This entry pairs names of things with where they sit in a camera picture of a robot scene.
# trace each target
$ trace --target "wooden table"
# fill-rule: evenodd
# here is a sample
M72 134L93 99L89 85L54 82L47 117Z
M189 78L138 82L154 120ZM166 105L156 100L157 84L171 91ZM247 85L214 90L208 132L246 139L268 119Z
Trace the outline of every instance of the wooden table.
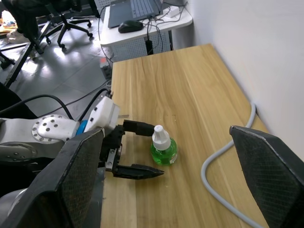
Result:
M231 140L229 127L246 125L251 111L212 45L115 63L112 90L120 115L163 125L179 151L172 166L158 166L150 155L152 139L127 133L121 163L149 165L165 174L136 181L107 173L101 226L249 227L217 202L200 179L203 162ZM257 116L253 128L267 131ZM246 185L235 148L210 165L207 178L227 201L268 227Z

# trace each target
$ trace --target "computer mouse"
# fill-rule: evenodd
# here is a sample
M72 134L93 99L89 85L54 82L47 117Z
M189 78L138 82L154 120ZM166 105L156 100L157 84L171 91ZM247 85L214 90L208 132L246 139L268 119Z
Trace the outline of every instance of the computer mouse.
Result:
M136 20L126 20L118 27L119 33L136 32L143 29L143 24Z

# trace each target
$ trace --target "gray floor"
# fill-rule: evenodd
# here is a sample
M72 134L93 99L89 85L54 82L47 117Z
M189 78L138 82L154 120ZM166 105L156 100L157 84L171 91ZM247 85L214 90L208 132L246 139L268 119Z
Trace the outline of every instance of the gray floor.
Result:
M91 19L91 21L92 26L88 29L94 35L93 40L90 41L86 33L71 29L65 33L62 41L67 48L65 53L57 45L57 36L52 39L51 45L43 41L41 45L45 46L44 53L42 55L36 53L37 57L34 60L27 60L10 89L22 100L35 95L50 94L59 97L66 104L104 83L106 80L99 66L100 58L104 57L104 54L99 45L98 20ZM79 26L87 28L86 23ZM108 49L104 48L104 51L107 56L111 56ZM4 54L17 60L19 52L20 49L15 49ZM5 70L0 69L0 82L5 81L11 68L12 66ZM81 114L93 95L68 106L74 118ZM51 98L40 98L28 102L27 105L38 116L60 107ZM54 113L65 114L62 109Z

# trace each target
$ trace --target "laptop keyboard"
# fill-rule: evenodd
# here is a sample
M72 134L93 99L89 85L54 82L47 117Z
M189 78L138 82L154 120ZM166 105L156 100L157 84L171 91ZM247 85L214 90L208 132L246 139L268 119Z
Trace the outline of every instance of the laptop keyboard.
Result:
M131 7L133 18L153 13L149 0L131 0Z

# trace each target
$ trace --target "green bottle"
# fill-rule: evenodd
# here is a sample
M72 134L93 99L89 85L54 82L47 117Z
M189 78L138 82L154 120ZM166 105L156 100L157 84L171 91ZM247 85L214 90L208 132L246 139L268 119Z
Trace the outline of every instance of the green bottle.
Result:
M154 161L159 165L173 164L177 158L177 145L161 125L154 127L152 140L151 154Z

